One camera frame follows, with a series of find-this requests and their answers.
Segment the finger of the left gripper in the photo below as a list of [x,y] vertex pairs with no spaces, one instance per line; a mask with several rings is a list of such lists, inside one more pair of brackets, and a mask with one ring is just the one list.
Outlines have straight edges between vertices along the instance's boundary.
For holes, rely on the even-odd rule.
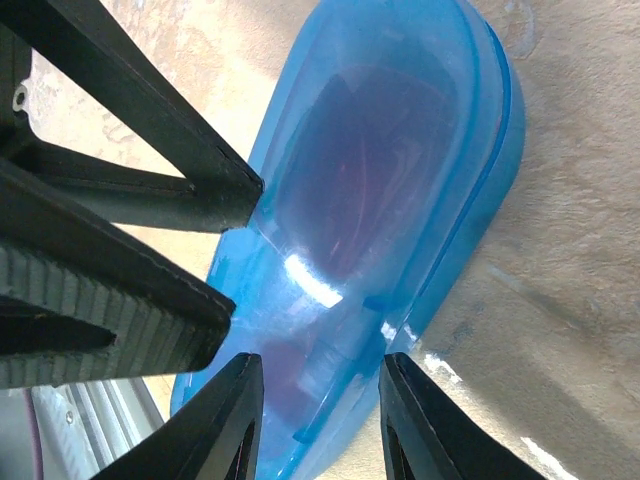
[[1,164],[1,384],[194,371],[234,303],[12,163]]

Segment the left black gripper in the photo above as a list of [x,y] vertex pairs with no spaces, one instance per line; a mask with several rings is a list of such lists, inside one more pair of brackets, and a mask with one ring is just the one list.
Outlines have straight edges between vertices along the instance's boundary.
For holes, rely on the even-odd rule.
[[[170,176],[38,139],[26,111],[32,52],[162,155]],[[98,1],[1,4],[1,156],[115,223],[200,233],[247,224],[264,184]]]

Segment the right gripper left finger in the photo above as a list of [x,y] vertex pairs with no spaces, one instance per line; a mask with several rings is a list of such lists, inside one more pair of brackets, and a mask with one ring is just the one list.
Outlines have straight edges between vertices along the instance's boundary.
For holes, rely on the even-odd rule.
[[167,423],[95,477],[253,479],[263,398],[261,357],[238,354]]

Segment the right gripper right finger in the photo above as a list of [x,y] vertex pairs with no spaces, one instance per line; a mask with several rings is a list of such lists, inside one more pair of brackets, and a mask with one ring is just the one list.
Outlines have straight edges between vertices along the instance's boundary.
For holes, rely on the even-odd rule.
[[469,418],[405,353],[379,378],[388,479],[540,479],[542,475]]

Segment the blue hard glasses case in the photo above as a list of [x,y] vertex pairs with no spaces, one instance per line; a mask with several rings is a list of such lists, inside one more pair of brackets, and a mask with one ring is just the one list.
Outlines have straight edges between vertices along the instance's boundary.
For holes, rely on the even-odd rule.
[[378,403],[383,357],[424,333],[505,199],[525,108],[467,1],[322,1],[252,148],[263,194],[208,283],[236,305],[177,412],[236,354],[262,359],[256,475],[314,479]]

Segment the red translucent sunglasses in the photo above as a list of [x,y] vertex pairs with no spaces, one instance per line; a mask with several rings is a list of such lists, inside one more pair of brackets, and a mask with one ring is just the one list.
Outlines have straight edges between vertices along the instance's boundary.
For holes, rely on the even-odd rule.
[[294,430],[329,409],[384,343],[382,326],[456,131],[457,91],[420,76],[350,67],[330,78],[295,140],[264,228],[309,301],[288,340],[264,345],[265,398]]

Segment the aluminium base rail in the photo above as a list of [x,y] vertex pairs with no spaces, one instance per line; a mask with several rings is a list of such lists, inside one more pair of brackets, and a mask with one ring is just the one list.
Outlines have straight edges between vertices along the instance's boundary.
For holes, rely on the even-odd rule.
[[140,378],[30,391],[46,479],[90,479],[163,424]]

